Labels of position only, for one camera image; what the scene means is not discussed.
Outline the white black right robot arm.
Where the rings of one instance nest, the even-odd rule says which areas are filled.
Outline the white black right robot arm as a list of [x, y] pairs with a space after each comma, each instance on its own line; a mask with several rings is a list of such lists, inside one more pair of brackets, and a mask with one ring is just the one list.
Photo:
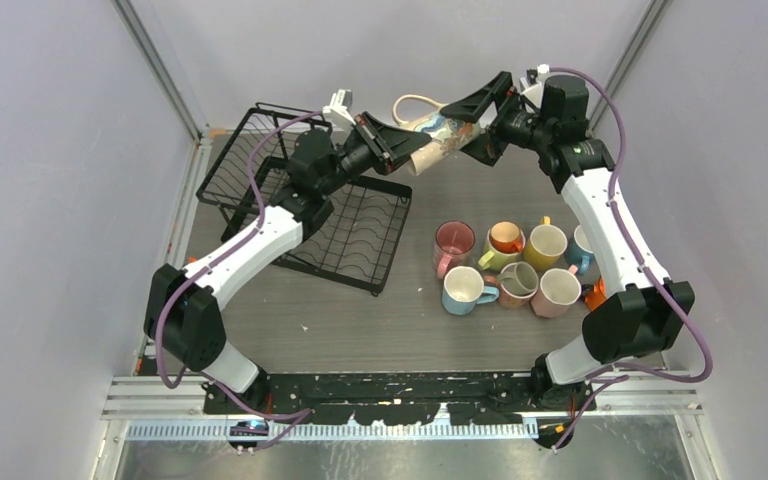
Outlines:
[[591, 133], [590, 91], [604, 95], [605, 89], [588, 75], [562, 67], [531, 69], [527, 83], [537, 89], [536, 101], [502, 71], [440, 112], [475, 123], [495, 108], [493, 120], [463, 152], [488, 166], [510, 145], [535, 152], [594, 250], [605, 302], [584, 317], [578, 337], [541, 355], [530, 371], [533, 402], [551, 411], [583, 392], [590, 377], [612, 366], [632, 368], [635, 358], [671, 349], [695, 293], [688, 282], [673, 280], [647, 248], [619, 187], [624, 155], [612, 155]]

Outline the cream cup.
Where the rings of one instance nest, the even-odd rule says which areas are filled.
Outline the cream cup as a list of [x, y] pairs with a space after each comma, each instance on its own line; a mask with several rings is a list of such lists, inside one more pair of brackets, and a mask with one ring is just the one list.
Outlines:
[[[403, 120], [398, 115], [398, 108], [401, 103], [409, 100], [431, 106], [432, 112], [413, 120]], [[414, 176], [421, 175], [483, 133], [479, 123], [469, 123], [443, 116], [440, 110], [444, 106], [444, 103], [426, 96], [405, 94], [398, 97], [391, 107], [392, 119], [400, 128], [425, 133], [431, 138], [428, 144], [411, 154], [406, 164], [406, 168]]]

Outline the large pink mug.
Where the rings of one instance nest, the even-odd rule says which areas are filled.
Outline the large pink mug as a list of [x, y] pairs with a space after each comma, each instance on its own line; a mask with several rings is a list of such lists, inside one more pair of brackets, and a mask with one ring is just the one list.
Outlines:
[[438, 279], [469, 257], [475, 245], [473, 229], [462, 221], [448, 221], [434, 235], [433, 268]]

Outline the blue floral mug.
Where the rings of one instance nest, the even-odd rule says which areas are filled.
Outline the blue floral mug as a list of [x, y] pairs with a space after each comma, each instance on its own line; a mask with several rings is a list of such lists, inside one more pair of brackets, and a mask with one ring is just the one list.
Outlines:
[[578, 225], [570, 235], [564, 260], [569, 266], [576, 267], [576, 274], [579, 276], [587, 274], [596, 264], [594, 251], [582, 225]]

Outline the yellow mug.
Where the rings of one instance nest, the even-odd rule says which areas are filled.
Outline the yellow mug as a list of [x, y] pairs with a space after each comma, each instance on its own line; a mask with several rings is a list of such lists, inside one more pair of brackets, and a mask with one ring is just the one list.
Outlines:
[[562, 229], [554, 225], [549, 216], [528, 234], [523, 259], [538, 272], [550, 269], [565, 253], [568, 241]]

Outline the orange cup tier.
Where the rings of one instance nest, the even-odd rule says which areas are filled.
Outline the orange cup tier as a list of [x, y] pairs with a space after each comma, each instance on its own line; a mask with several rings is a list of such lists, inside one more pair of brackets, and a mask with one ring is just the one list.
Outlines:
[[600, 277], [593, 284], [586, 284], [582, 288], [582, 300], [589, 311], [594, 311], [606, 301], [605, 284]]
[[523, 232], [509, 221], [494, 224], [489, 230], [489, 241], [494, 249], [505, 254], [519, 253], [525, 245]]

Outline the orange cup top tier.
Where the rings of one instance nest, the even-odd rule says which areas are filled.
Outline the orange cup top tier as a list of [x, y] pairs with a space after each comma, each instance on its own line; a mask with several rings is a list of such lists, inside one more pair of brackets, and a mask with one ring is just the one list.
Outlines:
[[494, 224], [489, 230], [489, 241], [494, 249], [505, 254], [519, 253], [525, 245], [523, 232], [509, 221]]

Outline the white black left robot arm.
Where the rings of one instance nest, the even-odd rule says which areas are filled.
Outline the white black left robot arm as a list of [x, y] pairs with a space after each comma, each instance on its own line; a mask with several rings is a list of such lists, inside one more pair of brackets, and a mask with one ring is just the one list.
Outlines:
[[366, 113], [351, 122], [341, 145], [328, 131], [310, 128], [292, 148], [287, 183], [266, 202], [249, 181], [258, 215], [218, 249], [176, 268], [165, 264], [153, 275], [144, 332], [159, 352], [184, 368], [223, 384], [240, 412], [258, 412], [267, 398], [256, 380], [259, 366], [227, 339], [222, 311], [261, 270], [315, 234], [332, 214], [332, 194], [368, 170], [387, 175], [431, 142], [429, 134], [382, 123]]

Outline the pink cup rack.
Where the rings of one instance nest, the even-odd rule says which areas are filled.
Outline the pink cup rack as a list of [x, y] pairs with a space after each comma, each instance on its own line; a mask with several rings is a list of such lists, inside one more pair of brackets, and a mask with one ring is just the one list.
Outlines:
[[538, 290], [531, 300], [531, 308], [541, 318], [557, 318], [575, 304], [582, 291], [577, 278], [578, 267], [552, 268], [540, 278]]

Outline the light blue cup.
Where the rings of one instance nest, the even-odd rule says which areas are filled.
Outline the light blue cup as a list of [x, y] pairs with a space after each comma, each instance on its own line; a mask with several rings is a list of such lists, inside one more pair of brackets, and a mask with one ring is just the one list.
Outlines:
[[468, 266], [457, 266], [443, 279], [442, 306], [452, 315], [464, 316], [477, 305], [492, 303], [499, 298], [497, 287], [487, 285], [481, 273]]

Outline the light green mug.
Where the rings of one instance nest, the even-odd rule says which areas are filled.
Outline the light green mug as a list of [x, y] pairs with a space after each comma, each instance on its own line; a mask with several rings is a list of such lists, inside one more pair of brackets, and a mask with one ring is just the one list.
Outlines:
[[490, 231], [487, 231], [483, 253], [477, 260], [477, 266], [480, 270], [501, 272], [507, 265], [519, 261], [521, 257], [522, 250], [505, 253], [496, 249], [492, 244]]

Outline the small pink cup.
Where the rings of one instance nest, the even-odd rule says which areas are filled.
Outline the small pink cup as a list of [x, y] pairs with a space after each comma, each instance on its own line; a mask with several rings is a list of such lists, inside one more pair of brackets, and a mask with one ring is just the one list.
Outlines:
[[486, 285], [491, 285], [499, 290], [499, 297], [497, 302], [500, 306], [507, 309], [518, 309], [527, 305], [536, 295], [536, 290], [530, 291], [525, 295], [515, 295], [508, 291], [508, 289], [497, 281], [494, 276], [485, 276], [484, 281]]

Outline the beige mug top tier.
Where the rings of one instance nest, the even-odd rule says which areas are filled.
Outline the beige mug top tier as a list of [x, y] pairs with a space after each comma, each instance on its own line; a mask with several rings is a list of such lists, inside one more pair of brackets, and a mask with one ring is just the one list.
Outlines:
[[538, 290], [539, 275], [530, 264], [514, 262], [496, 276], [496, 284], [510, 295], [529, 297]]

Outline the black wire dish rack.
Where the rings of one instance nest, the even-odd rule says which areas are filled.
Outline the black wire dish rack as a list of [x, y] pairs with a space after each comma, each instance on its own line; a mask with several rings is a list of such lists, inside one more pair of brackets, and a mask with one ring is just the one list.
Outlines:
[[335, 141], [321, 114], [258, 102], [220, 151], [196, 192], [219, 209], [227, 242], [256, 222], [261, 197], [283, 207], [303, 229], [300, 245], [277, 266], [379, 295], [411, 206], [410, 187], [387, 175], [405, 165], [429, 135], [385, 124], [367, 113]]

